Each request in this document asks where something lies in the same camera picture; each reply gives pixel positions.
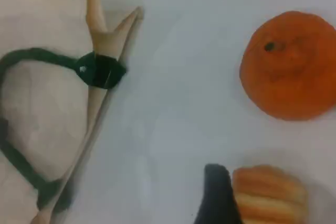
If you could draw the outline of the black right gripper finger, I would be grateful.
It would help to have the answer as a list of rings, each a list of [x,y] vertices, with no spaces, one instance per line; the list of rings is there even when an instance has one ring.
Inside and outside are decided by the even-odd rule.
[[[205,165],[203,197],[194,223],[242,223],[234,198],[230,173],[225,166]]]

